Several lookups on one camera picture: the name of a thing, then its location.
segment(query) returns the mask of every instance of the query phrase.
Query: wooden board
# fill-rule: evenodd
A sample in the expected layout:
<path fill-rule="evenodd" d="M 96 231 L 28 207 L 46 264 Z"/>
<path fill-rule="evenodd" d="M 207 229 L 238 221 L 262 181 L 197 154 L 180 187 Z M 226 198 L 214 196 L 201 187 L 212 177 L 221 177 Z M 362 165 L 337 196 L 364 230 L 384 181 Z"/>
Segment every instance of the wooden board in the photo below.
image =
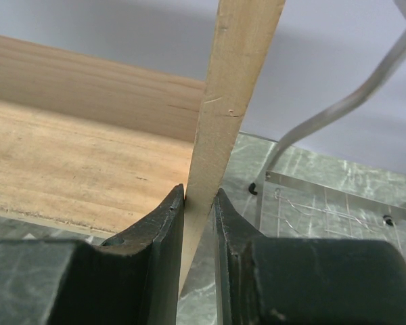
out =
<path fill-rule="evenodd" d="M 224 175 L 284 0 L 220 0 L 189 171 L 182 289 Z"/>
<path fill-rule="evenodd" d="M 0 36 L 0 100 L 194 141 L 204 82 Z"/>
<path fill-rule="evenodd" d="M 192 144 L 0 102 L 0 215 L 107 237 L 186 183 Z"/>

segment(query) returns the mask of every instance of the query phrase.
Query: marble floor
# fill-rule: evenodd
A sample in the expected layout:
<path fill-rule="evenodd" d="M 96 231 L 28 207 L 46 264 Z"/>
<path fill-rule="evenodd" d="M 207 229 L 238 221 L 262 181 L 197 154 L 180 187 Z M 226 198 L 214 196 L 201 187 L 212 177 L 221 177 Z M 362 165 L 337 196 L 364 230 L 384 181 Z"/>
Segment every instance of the marble floor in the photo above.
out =
<path fill-rule="evenodd" d="M 272 146 L 272 142 L 239 135 L 225 172 L 222 187 L 238 212 L 251 223 L 254 223 L 256 216 L 256 197 L 248 193 L 247 187 L 254 181 Z M 290 148 L 282 156 L 275 171 L 388 204 L 400 205 L 406 201 L 404 175 L 298 148 Z M 402 248 L 406 258 L 406 224 L 397 229 L 384 227 L 381 220 L 378 220 L 381 216 L 373 216 L 367 211 L 355 211 L 354 207 L 351 209 L 345 211 L 344 207 L 335 203 L 323 205 L 319 198 L 310 194 L 280 189 L 274 184 L 266 183 L 261 231 L 270 236 L 380 238 Z M 356 217 L 346 219 L 346 212 Z M 0 218 L 0 238 L 51 237 L 80 238 L 92 244 L 102 241 L 92 236 Z M 177 324 L 217 323 L 213 242 L 210 217 L 179 300 Z"/>

